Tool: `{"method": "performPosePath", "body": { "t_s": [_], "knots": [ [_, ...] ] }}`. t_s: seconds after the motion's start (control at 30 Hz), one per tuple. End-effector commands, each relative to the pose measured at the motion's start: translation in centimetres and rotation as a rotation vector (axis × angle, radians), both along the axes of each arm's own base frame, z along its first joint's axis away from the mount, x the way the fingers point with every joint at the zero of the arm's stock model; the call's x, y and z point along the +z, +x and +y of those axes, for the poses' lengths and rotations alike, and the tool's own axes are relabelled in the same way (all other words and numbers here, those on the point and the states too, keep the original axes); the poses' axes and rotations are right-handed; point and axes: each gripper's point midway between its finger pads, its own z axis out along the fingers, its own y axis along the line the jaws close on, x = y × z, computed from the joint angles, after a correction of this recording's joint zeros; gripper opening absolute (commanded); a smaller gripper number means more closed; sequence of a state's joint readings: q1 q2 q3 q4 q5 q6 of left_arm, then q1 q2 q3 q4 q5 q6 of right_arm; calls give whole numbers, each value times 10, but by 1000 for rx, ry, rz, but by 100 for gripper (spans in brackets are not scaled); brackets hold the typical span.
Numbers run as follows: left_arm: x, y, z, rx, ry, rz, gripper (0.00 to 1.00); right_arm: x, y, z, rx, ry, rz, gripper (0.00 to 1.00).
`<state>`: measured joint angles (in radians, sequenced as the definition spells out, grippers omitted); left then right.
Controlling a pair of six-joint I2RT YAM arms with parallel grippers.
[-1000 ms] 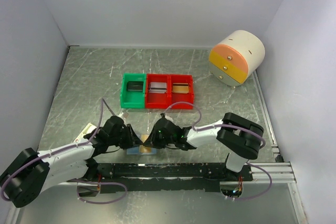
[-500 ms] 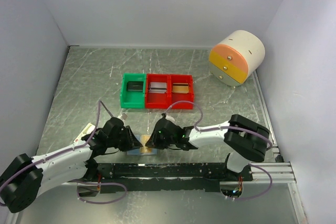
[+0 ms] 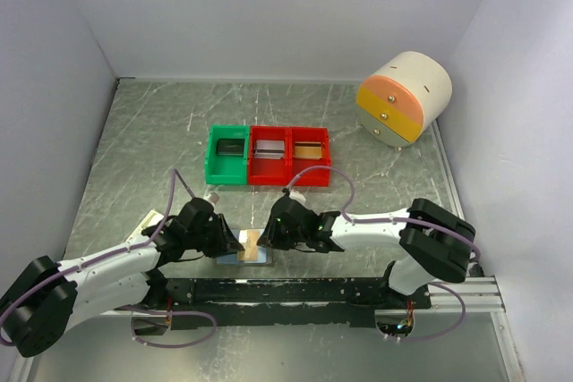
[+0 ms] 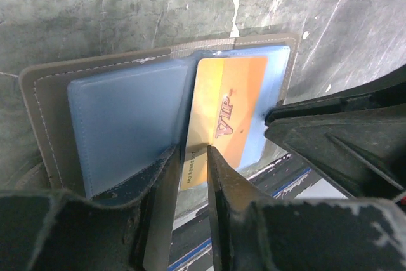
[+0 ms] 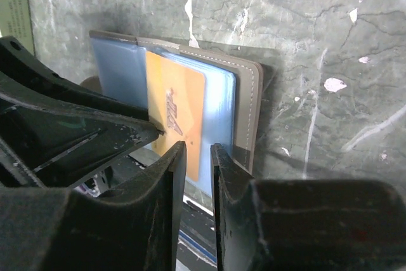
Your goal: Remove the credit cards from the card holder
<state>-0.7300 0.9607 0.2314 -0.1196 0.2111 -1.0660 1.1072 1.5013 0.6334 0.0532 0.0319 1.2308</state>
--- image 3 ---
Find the gold VIP card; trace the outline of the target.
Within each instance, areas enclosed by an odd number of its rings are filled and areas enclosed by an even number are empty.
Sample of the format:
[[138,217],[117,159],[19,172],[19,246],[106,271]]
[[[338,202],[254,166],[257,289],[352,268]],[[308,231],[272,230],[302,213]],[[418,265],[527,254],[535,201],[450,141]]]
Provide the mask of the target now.
[[239,262],[255,263],[259,260],[257,241],[261,232],[257,229],[243,229],[239,232],[238,241],[244,246],[244,251],[237,254]]

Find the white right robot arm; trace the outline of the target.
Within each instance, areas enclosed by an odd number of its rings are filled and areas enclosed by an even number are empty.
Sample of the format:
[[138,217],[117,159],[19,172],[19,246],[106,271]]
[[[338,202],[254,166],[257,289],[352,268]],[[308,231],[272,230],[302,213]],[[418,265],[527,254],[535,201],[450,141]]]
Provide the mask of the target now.
[[478,256],[475,228],[422,198],[394,212],[349,215],[342,211],[317,214],[285,195],[273,205],[258,244],[274,250],[304,245],[319,253],[401,249],[406,256],[390,265],[387,281],[380,287],[381,301],[393,309],[434,280],[463,283],[471,258]]

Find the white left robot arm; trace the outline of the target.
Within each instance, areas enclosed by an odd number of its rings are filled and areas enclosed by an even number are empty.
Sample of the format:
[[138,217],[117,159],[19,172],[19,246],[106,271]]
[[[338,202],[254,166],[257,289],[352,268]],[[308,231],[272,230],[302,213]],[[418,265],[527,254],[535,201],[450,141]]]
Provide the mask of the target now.
[[134,307],[164,314],[175,297],[163,266],[188,250],[216,259],[243,248],[205,199],[191,199],[174,216],[150,211],[116,246],[77,259],[31,261],[1,299],[1,341],[29,358],[109,310]]

